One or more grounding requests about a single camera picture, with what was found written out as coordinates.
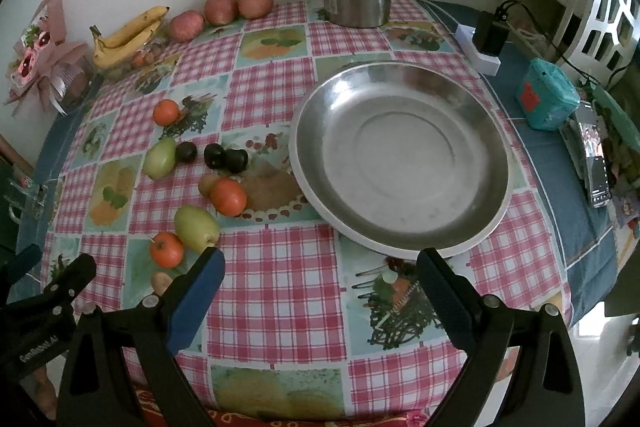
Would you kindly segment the black power adapter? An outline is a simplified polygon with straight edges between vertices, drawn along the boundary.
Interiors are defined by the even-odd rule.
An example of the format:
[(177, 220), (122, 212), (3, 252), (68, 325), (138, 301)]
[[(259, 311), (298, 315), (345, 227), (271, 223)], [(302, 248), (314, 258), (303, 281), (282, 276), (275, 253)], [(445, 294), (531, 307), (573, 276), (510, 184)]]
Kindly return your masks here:
[(495, 9), (494, 12), (483, 11), (478, 16), (472, 43), (478, 53), (497, 57), (506, 44), (509, 32), (504, 9)]

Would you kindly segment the green pear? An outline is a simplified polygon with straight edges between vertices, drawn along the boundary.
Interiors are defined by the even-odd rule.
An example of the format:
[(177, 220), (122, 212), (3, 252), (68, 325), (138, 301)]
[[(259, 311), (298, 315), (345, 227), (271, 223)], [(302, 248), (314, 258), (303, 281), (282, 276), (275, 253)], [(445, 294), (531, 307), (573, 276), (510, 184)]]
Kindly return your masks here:
[(151, 180), (158, 180), (171, 173), (176, 165), (176, 141), (160, 139), (145, 154), (142, 170)]
[(174, 227), (183, 245), (197, 254), (214, 247), (220, 235), (215, 218), (207, 210), (193, 205), (183, 205), (176, 211)]

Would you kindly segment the white lattice chair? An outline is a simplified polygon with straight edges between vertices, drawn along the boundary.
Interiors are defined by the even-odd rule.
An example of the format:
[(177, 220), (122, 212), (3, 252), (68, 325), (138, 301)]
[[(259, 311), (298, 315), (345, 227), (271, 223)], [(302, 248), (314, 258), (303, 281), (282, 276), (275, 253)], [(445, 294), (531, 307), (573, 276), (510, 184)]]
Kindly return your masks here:
[(575, 67), (611, 88), (623, 77), (639, 43), (639, 0), (587, 0), (576, 36), (559, 65), (583, 82)]

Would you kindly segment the red apple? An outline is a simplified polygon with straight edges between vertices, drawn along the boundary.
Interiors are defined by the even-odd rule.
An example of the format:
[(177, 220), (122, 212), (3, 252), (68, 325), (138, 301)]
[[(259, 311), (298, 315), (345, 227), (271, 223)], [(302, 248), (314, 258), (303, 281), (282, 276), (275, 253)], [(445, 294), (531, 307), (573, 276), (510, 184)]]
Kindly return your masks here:
[(226, 26), (239, 15), (238, 0), (206, 0), (204, 15), (212, 26)]
[(198, 11), (190, 10), (171, 19), (168, 35), (175, 42), (188, 42), (201, 35), (204, 27), (204, 16)]
[(246, 20), (256, 20), (268, 15), (273, 8), (273, 0), (238, 0), (239, 13)]

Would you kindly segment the small brown fruit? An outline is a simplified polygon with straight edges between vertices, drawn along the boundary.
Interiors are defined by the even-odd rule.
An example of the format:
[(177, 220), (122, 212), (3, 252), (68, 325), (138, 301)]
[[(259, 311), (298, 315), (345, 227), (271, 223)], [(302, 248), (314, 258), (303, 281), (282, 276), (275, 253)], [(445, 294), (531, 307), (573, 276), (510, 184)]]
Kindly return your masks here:
[(155, 271), (151, 275), (152, 291), (158, 297), (162, 297), (172, 283), (172, 277), (162, 271)]

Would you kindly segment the black smartphone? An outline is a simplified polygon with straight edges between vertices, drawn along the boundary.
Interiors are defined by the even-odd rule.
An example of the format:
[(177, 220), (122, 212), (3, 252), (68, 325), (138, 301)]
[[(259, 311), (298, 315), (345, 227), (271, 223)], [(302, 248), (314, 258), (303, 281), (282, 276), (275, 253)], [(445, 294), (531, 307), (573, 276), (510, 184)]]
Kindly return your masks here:
[(592, 208), (604, 207), (611, 198), (597, 115), (589, 102), (581, 101), (573, 114), (578, 148), (582, 153), (587, 199)]

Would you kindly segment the upper yellow banana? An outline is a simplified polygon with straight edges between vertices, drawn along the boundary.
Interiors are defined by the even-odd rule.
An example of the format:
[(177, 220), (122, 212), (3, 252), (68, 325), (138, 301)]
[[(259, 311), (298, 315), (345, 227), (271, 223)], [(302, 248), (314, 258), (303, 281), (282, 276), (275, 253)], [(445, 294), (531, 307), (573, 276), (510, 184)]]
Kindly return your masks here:
[(128, 43), (147, 29), (156, 31), (168, 12), (169, 8), (166, 5), (153, 6), (134, 17), (110, 36), (104, 37), (96, 25), (90, 27), (91, 35), (96, 42), (103, 44), (107, 49), (115, 49)]

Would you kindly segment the yellow banana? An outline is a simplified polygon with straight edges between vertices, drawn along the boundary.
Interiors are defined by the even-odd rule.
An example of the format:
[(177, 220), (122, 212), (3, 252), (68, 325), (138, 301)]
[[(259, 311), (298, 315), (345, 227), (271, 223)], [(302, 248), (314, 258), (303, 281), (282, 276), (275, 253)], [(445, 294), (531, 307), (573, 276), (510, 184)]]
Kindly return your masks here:
[(128, 43), (147, 29), (156, 31), (168, 12), (169, 8), (166, 5), (153, 6), (134, 17), (110, 36), (104, 37), (96, 25), (90, 27), (91, 35), (96, 42), (103, 44), (107, 49), (115, 49)]
[(116, 46), (116, 48), (108, 48), (102, 39), (99, 37), (94, 38), (93, 63), (99, 69), (109, 69), (127, 60), (128, 57), (134, 55), (134, 52), (141, 49), (156, 35), (161, 24), (162, 22), (157, 20), (142, 29), (134, 38), (121, 46)]

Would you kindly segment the teal tissue box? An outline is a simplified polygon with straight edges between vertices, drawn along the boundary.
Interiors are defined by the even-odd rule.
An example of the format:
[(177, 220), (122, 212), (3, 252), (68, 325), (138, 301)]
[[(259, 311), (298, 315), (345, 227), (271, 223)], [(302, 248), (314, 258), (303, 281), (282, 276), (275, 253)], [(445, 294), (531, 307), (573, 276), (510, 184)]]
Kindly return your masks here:
[(515, 100), (529, 127), (554, 131), (575, 112), (580, 96), (559, 66), (534, 58), (515, 91)]

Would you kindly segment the lower yellow banana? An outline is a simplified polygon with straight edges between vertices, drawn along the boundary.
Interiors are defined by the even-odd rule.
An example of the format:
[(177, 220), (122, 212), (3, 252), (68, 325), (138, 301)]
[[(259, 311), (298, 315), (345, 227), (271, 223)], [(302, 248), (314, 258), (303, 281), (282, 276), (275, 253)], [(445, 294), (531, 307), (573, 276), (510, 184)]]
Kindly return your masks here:
[(121, 46), (116, 46), (116, 48), (108, 48), (102, 39), (99, 37), (94, 38), (93, 63), (99, 69), (109, 69), (127, 60), (128, 57), (134, 55), (134, 52), (141, 49), (156, 35), (161, 24), (162, 22), (157, 20), (142, 29), (134, 38)]

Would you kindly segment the red apple left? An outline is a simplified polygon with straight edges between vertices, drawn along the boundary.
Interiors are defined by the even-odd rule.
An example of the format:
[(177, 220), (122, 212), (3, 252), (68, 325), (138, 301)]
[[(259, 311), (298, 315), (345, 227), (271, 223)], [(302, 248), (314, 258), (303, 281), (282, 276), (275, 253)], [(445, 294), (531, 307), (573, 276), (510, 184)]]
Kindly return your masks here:
[(204, 27), (204, 16), (198, 11), (190, 10), (171, 19), (168, 35), (175, 42), (188, 42), (201, 35)]

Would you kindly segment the red apple middle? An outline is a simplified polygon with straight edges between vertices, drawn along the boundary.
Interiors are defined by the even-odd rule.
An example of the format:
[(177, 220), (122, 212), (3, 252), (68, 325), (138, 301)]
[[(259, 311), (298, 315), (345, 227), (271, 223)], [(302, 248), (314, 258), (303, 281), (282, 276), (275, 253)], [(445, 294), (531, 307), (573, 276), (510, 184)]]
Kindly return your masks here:
[(238, 0), (206, 0), (204, 15), (212, 26), (226, 26), (239, 15)]

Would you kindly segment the red apple right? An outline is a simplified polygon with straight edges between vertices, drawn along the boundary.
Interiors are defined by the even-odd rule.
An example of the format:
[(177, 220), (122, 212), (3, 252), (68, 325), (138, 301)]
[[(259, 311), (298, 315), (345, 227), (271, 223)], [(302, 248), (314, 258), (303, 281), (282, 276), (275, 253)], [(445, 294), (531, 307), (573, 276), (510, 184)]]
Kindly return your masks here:
[(273, 8), (273, 0), (238, 0), (239, 13), (246, 20), (256, 20), (268, 15)]

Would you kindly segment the glass fruit bowl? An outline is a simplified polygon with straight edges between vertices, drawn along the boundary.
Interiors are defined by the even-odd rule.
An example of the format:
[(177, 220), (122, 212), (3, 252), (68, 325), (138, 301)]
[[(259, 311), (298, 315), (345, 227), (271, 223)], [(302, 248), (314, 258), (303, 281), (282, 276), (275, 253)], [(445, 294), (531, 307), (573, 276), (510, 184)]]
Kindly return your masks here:
[(167, 30), (165, 26), (160, 26), (156, 35), (141, 49), (134, 52), (134, 55), (128, 57), (127, 60), (109, 69), (96, 67), (96, 71), (108, 81), (116, 82), (122, 80), (133, 72), (156, 63), (163, 56), (168, 44)]

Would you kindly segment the brown kiwi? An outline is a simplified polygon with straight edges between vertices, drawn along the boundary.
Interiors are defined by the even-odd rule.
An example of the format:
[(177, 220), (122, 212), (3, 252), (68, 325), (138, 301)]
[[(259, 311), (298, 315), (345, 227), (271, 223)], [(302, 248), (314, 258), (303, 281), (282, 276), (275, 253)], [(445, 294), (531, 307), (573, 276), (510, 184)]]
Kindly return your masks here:
[(210, 193), (212, 193), (213, 187), (219, 179), (220, 176), (218, 176), (218, 174), (214, 172), (203, 174), (203, 176), (201, 176), (201, 178), (198, 180), (198, 191), (200, 192), (200, 194), (205, 198), (209, 198)]

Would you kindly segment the steel round tray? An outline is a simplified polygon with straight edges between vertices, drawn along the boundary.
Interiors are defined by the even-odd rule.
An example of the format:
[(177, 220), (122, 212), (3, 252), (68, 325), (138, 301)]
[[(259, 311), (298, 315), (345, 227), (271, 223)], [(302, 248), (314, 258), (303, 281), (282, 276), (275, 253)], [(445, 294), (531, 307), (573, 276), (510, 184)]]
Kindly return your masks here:
[(295, 109), (288, 155), (329, 225), (382, 255), (465, 253), (495, 231), (512, 195), (497, 117), (440, 72), (407, 62), (352, 65)]

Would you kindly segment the pink flower bouquet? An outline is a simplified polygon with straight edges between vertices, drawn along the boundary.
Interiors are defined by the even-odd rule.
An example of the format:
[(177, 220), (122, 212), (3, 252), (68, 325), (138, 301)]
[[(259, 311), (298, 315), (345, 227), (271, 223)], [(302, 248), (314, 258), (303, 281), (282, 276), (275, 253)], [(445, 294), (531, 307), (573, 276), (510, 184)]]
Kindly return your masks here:
[(16, 104), (16, 114), (29, 95), (42, 108), (58, 66), (78, 66), (88, 55), (88, 44), (68, 41), (63, 0), (42, 0), (32, 20), (14, 43), (14, 59), (6, 68), (9, 91), (4, 106)]

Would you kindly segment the orange far tangerine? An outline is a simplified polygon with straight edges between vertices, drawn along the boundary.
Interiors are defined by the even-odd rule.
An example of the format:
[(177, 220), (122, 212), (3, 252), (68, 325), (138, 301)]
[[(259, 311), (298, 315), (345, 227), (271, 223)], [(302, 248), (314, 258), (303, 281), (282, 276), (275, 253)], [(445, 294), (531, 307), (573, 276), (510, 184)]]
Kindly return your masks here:
[(153, 108), (152, 118), (155, 124), (160, 127), (168, 127), (180, 117), (180, 107), (177, 102), (170, 98), (164, 98)]

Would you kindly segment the dark plum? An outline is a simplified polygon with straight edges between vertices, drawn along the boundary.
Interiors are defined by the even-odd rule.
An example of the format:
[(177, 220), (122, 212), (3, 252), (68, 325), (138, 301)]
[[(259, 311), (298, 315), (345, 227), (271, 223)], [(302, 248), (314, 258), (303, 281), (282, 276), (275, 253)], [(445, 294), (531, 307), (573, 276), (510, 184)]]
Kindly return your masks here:
[(209, 143), (204, 148), (203, 153), (205, 165), (212, 170), (224, 169), (226, 167), (227, 154), (224, 148), (218, 143)]
[(224, 151), (224, 169), (234, 174), (241, 173), (247, 169), (249, 159), (246, 150), (228, 148)]
[(181, 142), (176, 147), (175, 156), (179, 164), (192, 164), (198, 157), (198, 147), (192, 142)]

